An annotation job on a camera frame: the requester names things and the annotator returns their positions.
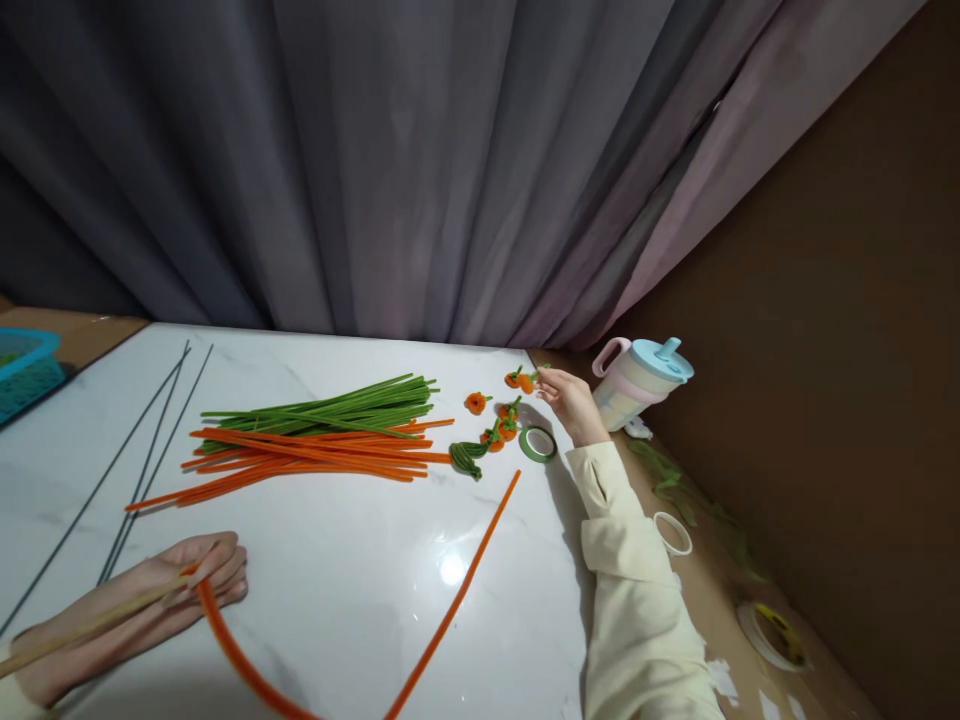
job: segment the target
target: person's right hand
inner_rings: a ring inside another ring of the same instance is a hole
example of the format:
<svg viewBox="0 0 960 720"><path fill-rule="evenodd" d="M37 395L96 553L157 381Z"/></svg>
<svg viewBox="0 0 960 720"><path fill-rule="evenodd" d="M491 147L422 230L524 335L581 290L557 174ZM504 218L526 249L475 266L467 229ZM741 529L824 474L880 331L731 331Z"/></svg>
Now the person's right hand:
<svg viewBox="0 0 960 720"><path fill-rule="evenodd" d="M553 408L574 447L594 445L610 440L603 427L600 411L593 402L590 386L563 370L546 368L540 371L537 397Z"/></svg>

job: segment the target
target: marble surface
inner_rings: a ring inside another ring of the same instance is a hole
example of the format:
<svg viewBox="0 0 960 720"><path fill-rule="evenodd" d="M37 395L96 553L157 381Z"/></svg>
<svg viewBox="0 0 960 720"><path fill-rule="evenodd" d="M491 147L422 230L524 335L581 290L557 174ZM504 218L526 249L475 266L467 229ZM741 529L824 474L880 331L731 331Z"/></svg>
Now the marble surface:
<svg viewBox="0 0 960 720"><path fill-rule="evenodd" d="M157 431L161 393L76 530L5 634L61 610L96 583L148 448L151 496L197 484L179 464L204 410L247 409L336 395L406 372L437 378L435 448L492 423L463 408L470 392L516 391L518 350L156 324L0 432L0 620L5 619L103 475L131 426L191 352ZM212 353L180 426L204 356ZM144 514L116 572L190 535L232 529L249 549L250 592L225 610L247 655L282 692L324 718L379 718L447 611L517 468L523 476L450 631L404 718L577 718L593 579L579 553L585 517L546 403L526 422L557 437L539 465L511 443L474 483L431 466L412 485L359 475L286 476L198 506ZM77 718L267 718L205 622L71 698Z"/></svg>

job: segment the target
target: cream jacket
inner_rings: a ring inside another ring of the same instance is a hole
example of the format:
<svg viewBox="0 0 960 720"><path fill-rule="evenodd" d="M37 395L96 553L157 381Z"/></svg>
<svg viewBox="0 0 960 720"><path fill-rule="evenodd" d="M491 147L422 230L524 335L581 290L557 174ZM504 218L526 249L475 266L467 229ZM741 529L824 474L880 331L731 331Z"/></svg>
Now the cream jacket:
<svg viewBox="0 0 960 720"><path fill-rule="evenodd" d="M670 561L612 442L567 453L587 508L583 557L597 574L587 651L587 720L723 720ZM7 648L0 648L0 661ZM13 677L0 680L0 719L47 713Z"/></svg>

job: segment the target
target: blue lid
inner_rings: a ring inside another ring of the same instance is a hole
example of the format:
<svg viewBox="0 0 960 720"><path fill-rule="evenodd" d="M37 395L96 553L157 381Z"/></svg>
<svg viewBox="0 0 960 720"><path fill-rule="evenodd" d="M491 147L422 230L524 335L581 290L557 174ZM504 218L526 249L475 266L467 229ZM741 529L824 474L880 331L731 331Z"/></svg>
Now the blue lid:
<svg viewBox="0 0 960 720"><path fill-rule="evenodd" d="M634 340L630 357L657 377L682 384L693 377L693 365L677 354L678 347L678 338L670 338L663 345L653 340Z"/></svg>

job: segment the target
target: curtain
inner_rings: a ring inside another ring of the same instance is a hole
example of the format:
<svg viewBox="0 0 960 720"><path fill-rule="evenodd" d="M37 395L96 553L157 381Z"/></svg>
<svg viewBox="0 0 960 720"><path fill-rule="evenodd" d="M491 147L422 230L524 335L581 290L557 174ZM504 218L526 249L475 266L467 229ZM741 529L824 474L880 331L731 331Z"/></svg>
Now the curtain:
<svg viewBox="0 0 960 720"><path fill-rule="evenodd" d="M23 0L0 292L483 345L602 330L779 0Z"/></svg>
<svg viewBox="0 0 960 720"><path fill-rule="evenodd" d="M579 350L598 341L740 202L924 2L784 2L702 143L691 149L694 157L643 254L630 264L629 279L623 283L620 276L619 299L608 295L606 306L588 303L587 319L553 341Z"/></svg>

